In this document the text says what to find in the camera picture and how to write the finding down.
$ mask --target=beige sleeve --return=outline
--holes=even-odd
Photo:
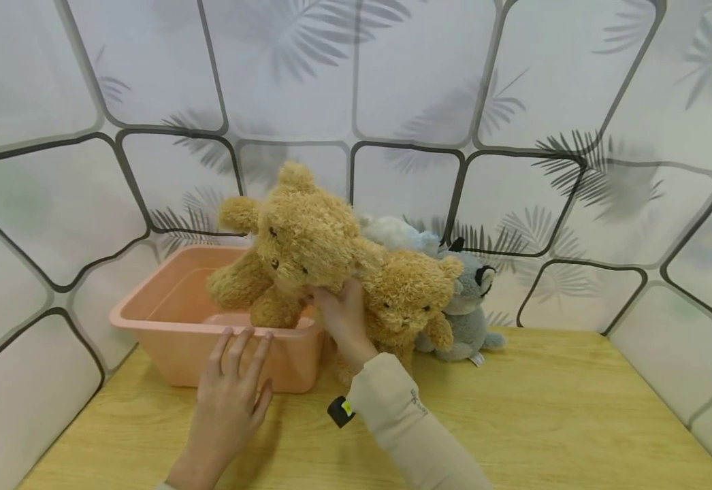
[[[419,401],[419,387],[397,360],[381,354],[354,377],[348,393],[409,490],[490,490],[473,456]]]

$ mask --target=table surface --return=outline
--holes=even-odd
[[[499,490],[712,490],[712,458],[596,333],[501,329],[480,368],[415,361],[426,406]],[[327,353],[304,395],[276,395],[218,489],[403,489],[360,418],[326,415],[340,394]],[[31,471],[21,490],[149,490],[187,436],[195,391],[171,388],[140,348]]]

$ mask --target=gray koala plush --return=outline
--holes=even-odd
[[[481,310],[484,297],[492,288],[496,271],[485,266],[471,254],[462,252],[464,238],[457,238],[439,258],[454,256],[465,266],[463,273],[454,284],[454,296],[443,313],[452,325],[454,345],[449,350],[437,350],[423,332],[416,339],[416,349],[420,352],[435,352],[443,361],[470,359],[476,366],[484,362],[481,349],[500,349],[506,345],[506,338],[499,333],[487,331],[487,319]]]

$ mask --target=teddy bear head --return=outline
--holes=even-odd
[[[383,266],[361,277],[365,309],[390,335],[416,335],[449,303],[462,270],[455,257],[437,260],[407,249],[384,252]]]
[[[359,235],[351,207],[293,161],[283,165],[277,186],[260,203],[253,232],[258,257],[288,293],[306,285],[336,293],[355,270],[381,266],[382,248]]]

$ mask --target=plush toy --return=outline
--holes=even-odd
[[[400,249],[387,251],[380,269],[361,275],[367,336],[378,351],[396,355],[408,374],[412,374],[414,340],[420,331],[437,348],[451,347],[452,330],[443,308],[462,270],[456,257],[437,260]],[[354,373],[339,355],[337,375],[350,386]]]
[[[362,237],[382,244],[389,250],[406,248],[426,253],[430,257],[436,257],[438,254],[440,237],[431,231],[419,233],[416,228],[400,218],[393,216],[374,218],[370,215],[361,215],[358,223]]]
[[[481,303],[490,288],[496,271],[485,266],[471,254],[461,252],[464,238],[458,238],[448,252],[441,252],[442,259],[458,258],[464,270],[455,284],[455,293],[443,312],[452,326],[453,345],[446,349],[435,345],[424,332],[416,339],[416,348],[421,352],[435,352],[443,361],[470,359],[476,366],[484,362],[481,349],[499,349],[506,339],[499,333],[487,331],[487,320]]]
[[[224,201],[220,226],[253,233],[255,241],[211,275],[207,290],[221,310],[249,308],[256,327],[293,329],[305,306],[305,286],[339,293],[355,270],[381,266],[382,248],[359,236],[351,207],[293,161],[280,168],[265,201]]]

